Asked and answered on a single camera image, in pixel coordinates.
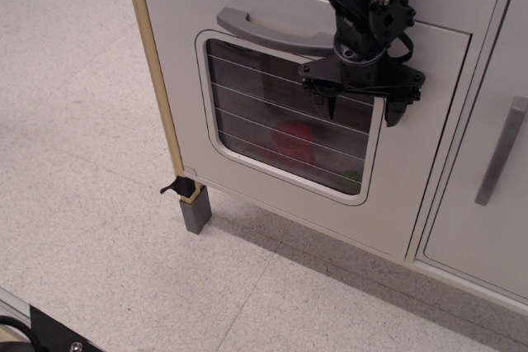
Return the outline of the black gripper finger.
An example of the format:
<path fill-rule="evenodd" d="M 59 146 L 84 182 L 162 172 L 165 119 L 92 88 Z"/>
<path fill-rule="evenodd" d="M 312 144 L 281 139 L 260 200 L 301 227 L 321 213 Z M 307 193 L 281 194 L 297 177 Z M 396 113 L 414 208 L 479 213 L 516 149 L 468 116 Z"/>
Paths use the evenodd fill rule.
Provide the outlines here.
<path fill-rule="evenodd" d="M 313 94 L 313 103 L 318 113 L 326 120 L 333 120 L 338 96 L 325 96 L 318 92 Z"/>
<path fill-rule="evenodd" d="M 384 108 L 384 120 L 387 127 L 396 126 L 403 118 L 407 107 L 413 102 L 406 97 L 389 98 Z"/>

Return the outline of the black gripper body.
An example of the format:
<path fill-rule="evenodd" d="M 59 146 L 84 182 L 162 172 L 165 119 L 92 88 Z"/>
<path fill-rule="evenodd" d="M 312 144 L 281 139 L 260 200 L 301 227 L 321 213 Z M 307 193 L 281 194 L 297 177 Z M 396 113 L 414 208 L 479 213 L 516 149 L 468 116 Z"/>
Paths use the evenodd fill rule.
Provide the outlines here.
<path fill-rule="evenodd" d="M 348 63 L 331 55 L 301 64 L 299 74 L 306 88 L 325 99 L 351 93 L 403 104 L 418 101 L 426 81 L 424 73 L 386 54 L 373 63 Z"/>

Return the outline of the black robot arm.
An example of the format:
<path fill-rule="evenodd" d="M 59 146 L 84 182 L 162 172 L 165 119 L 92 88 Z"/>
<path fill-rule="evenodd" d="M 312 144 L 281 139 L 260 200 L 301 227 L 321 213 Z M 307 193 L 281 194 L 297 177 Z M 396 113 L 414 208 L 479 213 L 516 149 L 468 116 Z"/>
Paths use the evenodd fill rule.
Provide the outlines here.
<path fill-rule="evenodd" d="M 426 80 L 406 64 L 414 46 L 405 31 L 415 24 L 415 10 L 409 0 L 328 1 L 337 27 L 332 53 L 299 66 L 304 88 L 328 119 L 344 93 L 382 97 L 385 122 L 394 127 Z"/>

